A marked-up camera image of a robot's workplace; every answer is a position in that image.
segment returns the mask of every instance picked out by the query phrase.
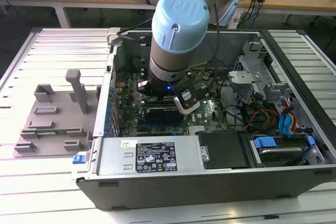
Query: floor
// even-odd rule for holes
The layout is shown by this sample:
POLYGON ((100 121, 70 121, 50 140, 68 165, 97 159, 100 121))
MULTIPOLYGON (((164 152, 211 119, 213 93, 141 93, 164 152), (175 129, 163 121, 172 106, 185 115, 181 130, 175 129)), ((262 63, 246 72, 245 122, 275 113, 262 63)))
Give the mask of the floor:
MULTIPOLYGON (((69 8, 68 14, 74 28, 128 27, 153 15, 153 10, 105 9, 105 19, 98 9, 69 8)), ((302 29, 324 49, 336 35, 336 19, 320 17, 313 27, 309 26, 314 16, 293 16, 288 25, 282 23, 283 15, 260 14, 252 29, 302 29)), ((9 8, 6 17, 0 17, 0 77, 19 51, 32 27, 59 27, 53 9, 49 7, 9 8)), ((329 45, 326 54, 336 62, 336 39, 329 45)))

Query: table leg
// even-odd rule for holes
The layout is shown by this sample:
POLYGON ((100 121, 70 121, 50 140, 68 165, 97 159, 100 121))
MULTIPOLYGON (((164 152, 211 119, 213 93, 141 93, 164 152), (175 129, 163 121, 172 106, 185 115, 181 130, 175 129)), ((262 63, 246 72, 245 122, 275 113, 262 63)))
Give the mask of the table leg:
POLYGON ((284 17, 282 23, 284 23, 285 25, 287 25, 287 24, 289 23, 290 18, 291 18, 292 16, 293 16, 292 14, 287 14, 287 15, 284 17))
POLYGON ((61 28, 71 28, 67 10, 63 6, 55 6, 56 15, 58 17, 61 28))
POLYGON ((99 16, 100 19, 105 19, 105 12, 103 8, 99 8, 99 16))
POLYGON ((0 16, 7 16, 8 12, 4 5, 0 5, 0 16))
POLYGON ((244 8, 237 8, 230 23, 227 26, 227 29, 237 29, 241 15, 244 13, 244 8))

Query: robotic arm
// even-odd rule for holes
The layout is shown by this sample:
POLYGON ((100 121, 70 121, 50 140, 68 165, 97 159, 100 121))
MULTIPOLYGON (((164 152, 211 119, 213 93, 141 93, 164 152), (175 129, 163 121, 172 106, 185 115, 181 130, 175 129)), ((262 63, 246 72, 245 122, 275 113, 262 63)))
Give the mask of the robotic arm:
MULTIPOLYGON (((182 81, 203 41, 216 0, 133 0, 156 5, 152 20, 152 43, 148 81, 162 96, 172 91, 174 102, 182 114, 189 114, 200 105, 206 92, 195 91, 192 84, 182 81)), ((223 20, 232 17, 238 0, 218 0, 223 20)))

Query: blue tab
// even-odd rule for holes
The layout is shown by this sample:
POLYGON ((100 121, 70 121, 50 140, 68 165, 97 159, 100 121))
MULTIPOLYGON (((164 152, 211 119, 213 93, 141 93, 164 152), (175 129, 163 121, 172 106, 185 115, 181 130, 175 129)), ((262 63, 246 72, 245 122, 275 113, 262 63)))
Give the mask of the blue tab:
POLYGON ((75 155, 72 159, 74 165, 85 164, 85 155, 75 155))
POLYGON ((256 148, 262 147, 277 147, 277 143, 271 136, 260 136, 254 139, 254 144, 256 148))
POLYGON ((310 144, 310 146, 315 145, 315 140, 312 136, 308 136, 307 140, 308 140, 308 143, 310 144))

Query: warning label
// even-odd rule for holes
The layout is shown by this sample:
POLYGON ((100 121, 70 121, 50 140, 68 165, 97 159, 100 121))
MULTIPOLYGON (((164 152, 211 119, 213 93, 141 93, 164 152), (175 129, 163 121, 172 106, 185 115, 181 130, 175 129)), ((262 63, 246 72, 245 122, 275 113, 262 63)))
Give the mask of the warning label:
POLYGON ((136 152, 138 173, 177 171, 174 143, 137 144, 136 152))

